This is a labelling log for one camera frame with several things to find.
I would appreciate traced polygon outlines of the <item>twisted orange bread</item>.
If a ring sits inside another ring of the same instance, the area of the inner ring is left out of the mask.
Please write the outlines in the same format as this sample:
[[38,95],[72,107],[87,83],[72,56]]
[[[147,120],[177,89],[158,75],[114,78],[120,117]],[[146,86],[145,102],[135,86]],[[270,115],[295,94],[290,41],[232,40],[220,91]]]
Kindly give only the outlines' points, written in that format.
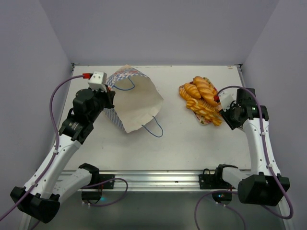
[[196,76],[193,78],[193,84],[197,87],[200,95],[209,105],[213,107],[218,106],[217,90],[207,78]]

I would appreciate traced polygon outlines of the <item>checkered paper bag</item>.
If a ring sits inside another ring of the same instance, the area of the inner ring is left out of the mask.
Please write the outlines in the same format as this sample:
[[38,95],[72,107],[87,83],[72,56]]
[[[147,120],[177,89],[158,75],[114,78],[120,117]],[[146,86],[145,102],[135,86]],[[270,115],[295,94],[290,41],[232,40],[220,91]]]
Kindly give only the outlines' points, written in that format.
[[163,136],[156,116],[164,99],[147,75],[125,65],[108,77],[106,84],[116,93],[114,108],[104,109],[111,122],[127,134],[143,128],[156,138]]

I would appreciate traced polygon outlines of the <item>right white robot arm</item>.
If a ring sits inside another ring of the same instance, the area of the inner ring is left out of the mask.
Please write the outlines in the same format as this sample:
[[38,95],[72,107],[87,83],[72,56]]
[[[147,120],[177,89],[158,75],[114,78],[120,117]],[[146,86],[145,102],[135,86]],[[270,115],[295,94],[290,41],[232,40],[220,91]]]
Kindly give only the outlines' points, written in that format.
[[243,204],[278,205],[290,180],[281,175],[273,155],[266,106],[258,102],[253,88],[238,87],[235,98],[219,91],[217,97],[224,121],[232,130],[241,128],[247,137],[251,169],[247,175],[236,166],[220,164],[214,172],[214,184],[219,188],[233,186]]

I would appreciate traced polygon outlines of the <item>long ridged orange bread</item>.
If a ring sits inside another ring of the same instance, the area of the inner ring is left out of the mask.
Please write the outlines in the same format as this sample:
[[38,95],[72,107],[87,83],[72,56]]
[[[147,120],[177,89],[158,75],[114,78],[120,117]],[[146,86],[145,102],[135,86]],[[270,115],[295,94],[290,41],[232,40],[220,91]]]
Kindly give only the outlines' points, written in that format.
[[195,114],[202,125],[213,124],[219,126],[222,124],[222,119],[216,109],[208,105],[204,100],[188,99],[186,107]]

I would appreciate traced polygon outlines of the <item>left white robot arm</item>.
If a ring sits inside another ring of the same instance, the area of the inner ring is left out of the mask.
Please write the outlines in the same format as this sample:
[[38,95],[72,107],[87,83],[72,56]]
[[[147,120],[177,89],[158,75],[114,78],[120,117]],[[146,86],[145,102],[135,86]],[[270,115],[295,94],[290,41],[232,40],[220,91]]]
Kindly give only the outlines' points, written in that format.
[[98,169],[88,164],[80,168],[64,185],[57,180],[73,154],[85,142],[94,128],[94,122],[104,109],[114,108],[115,91],[110,89],[77,91],[73,107],[59,129],[59,141],[22,187],[14,187],[10,197],[23,213],[49,223],[57,214],[61,203],[83,186],[95,188],[100,182]]

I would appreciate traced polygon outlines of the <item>small orange bread roll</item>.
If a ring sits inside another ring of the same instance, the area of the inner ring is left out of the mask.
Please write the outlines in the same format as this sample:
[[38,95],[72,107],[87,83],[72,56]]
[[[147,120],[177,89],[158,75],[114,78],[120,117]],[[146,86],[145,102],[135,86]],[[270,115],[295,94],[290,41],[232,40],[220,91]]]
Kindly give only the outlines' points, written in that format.
[[185,84],[184,84],[184,89],[185,89],[185,91],[186,91],[190,96],[192,96],[193,98],[195,98],[195,99],[201,99],[201,94],[200,94],[200,92],[198,91],[196,85],[191,84],[191,83],[185,83]]

